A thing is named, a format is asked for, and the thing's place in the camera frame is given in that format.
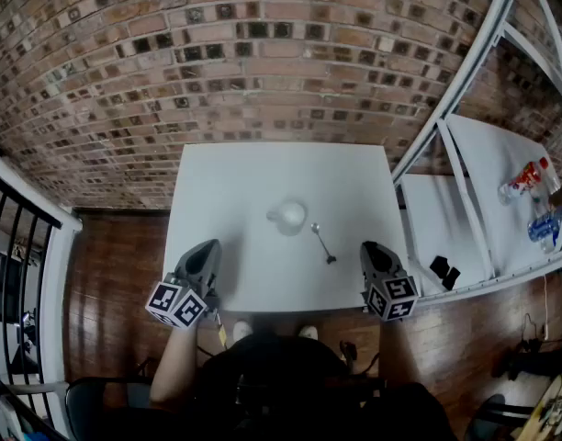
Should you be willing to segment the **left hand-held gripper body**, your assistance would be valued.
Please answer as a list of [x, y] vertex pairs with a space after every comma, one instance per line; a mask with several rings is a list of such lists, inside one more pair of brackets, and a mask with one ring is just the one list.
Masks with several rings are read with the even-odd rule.
[[202, 277], [193, 279], [167, 273], [155, 284], [145, 310], [168, 326], [190, 328], [203, 318], [217, 319], [218, 295]]

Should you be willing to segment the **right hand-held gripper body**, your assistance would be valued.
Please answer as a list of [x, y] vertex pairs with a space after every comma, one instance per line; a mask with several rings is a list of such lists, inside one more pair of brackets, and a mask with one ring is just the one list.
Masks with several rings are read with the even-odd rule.
[[419, 293], [413, 277], [405, 272], [395, 276], [364, 273], [362, 292], [366, 310], [382, 322], [391, 322], [412, 315]]

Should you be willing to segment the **metal spoon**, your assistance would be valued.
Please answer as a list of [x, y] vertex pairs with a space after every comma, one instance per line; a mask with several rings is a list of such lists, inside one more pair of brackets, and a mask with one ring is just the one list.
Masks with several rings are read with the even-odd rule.
[[318, 238], [324, 253], [326, 254], [326, 263], [332, 264], [334, 262], [337, 261], [337, 258], [329, 251], [329, 249], [327, 248], [326, 244], [324, 243], [324, 241], [322, 240], [321, 236], [320, 236], [320, 225], [317, 222], [313, 222], [310, 225], [310, 229], [311, 231], [316, 235], [316, 237]]

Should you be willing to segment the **white cup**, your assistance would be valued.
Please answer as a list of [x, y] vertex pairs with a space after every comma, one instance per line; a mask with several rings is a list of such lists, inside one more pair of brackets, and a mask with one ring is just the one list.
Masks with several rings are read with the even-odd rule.
[[307, 218], [306, 208], [295, 200], [277, 204], [266, 213], [266, 218], [272, 222], [277, 231], [285, 236], [295, 236], [300, 233]]

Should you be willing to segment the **person's left forearm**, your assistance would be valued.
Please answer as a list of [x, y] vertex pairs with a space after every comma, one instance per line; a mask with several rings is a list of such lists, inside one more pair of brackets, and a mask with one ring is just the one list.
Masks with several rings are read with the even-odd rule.
[[191, 398], [197, 373], [197, 326], [174, 328], [169, 336], [151, 390], [152, 407], [178, 410]]

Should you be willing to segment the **person's right forearm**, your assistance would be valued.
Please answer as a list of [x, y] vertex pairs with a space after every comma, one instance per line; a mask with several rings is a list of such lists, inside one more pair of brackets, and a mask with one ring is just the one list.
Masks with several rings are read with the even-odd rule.
[[419, 382], [421, 379], [409, 339], [400, 321], [381, 325], [378, 373], [389, 388]]

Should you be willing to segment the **person's black clothing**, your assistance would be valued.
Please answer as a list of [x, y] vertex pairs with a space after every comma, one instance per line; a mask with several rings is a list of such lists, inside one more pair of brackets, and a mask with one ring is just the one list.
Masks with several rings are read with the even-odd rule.
[[457, 441], [419, 383], [352, 374], [323, 343], [251, 334], [199, 371], [194, 419], [227, 441]]

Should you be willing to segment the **white metal shelf rack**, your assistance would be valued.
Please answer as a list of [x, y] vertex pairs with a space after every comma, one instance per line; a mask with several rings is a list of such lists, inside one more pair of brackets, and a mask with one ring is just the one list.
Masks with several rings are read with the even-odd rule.
[[[548, 0], [490, 0], [471, 43], [438, 39], [437, 58], [454, 53], [456, 69], [439, 66], [445, 85], [420, 133], [393, 172], [406, 204], [409, 261], [422, 306], [489, 294], [562, 268], [562, 220], [555, 249], [545, 254], [528, 224], [547, 208], [545, 194], [525, 193], [507, 206], [498, 189], [546, 147], [502, 127], [491, 115], [466, 117], [466, 93], [502, 41], [529, 59], [562, 97], [562, 39]], [[437, 256], [461, 275], [452, 290], [430, 269]]]

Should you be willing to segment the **dark chair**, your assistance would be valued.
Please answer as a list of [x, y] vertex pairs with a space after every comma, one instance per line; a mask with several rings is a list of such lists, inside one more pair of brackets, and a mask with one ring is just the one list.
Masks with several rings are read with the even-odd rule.
[[85, 377], [72, 382], [64, 404], [76, 441], [101, 441], [118, 415], [150, 407], [152, 380], [144, 376]]
[[466, 428], [464, 441], [515, 441], [534, 408], [508, 404], [495, 394], [478, 408]]

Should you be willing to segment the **blue label plastic bottle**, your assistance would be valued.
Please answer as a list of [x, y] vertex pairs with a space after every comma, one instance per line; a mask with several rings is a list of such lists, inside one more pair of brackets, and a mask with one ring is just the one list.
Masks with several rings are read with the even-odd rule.
[[545, 254], [551, 253], [556, 247], [562, 220], [562, 206], [545, 212], [532, 220], [527, 227], [531, 242], [539, 243]]

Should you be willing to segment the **red label plastic bottle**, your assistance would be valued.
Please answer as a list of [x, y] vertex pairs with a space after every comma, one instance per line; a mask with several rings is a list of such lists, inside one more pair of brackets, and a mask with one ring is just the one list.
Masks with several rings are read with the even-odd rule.
[[500, 185], [498, 199], [500, 204], [507, 206], [525, 193], [542, 193], [551, 195], [561, 188], [560, 180], [550, 168], [546, 156], [537, 161], [528, 162], [522, 170], [509, 181]]

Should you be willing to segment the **black metal railing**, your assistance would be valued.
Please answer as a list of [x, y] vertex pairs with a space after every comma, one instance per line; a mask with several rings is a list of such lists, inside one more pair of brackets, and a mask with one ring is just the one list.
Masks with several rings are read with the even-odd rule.
[[42, 354], [51, 235], [61, 222], [0, 176], [0, 441], [67, 441], [54, 422]]

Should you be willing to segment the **light wooden board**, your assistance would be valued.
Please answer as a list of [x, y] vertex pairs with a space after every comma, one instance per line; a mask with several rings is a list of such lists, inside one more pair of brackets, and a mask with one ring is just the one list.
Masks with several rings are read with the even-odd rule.
[[516, 441], [562, 441], [562, 374], [534, 406]]

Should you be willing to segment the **white post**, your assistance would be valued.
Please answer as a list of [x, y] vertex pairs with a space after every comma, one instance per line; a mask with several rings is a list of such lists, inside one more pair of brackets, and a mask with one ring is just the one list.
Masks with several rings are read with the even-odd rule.
[[56, 388], [51, 396], [54, 422], [58, 432], [72, 437], [67, 419], [65, 399], [65, 371], [63, 362], [63, 301], [73, 240], [83, 228], [82, 222], [69, 211], [45, 198], [31, 186], [22, 175], [4, 162], [0, 156], [0, 176], [12, 182], [14, 188], [27, 195], [40, 207], [58, 219], [62, 228], [51, 235], [48, 257], [45, 265], [42, 304], [42, 354], [44, 374], [47, 382]]

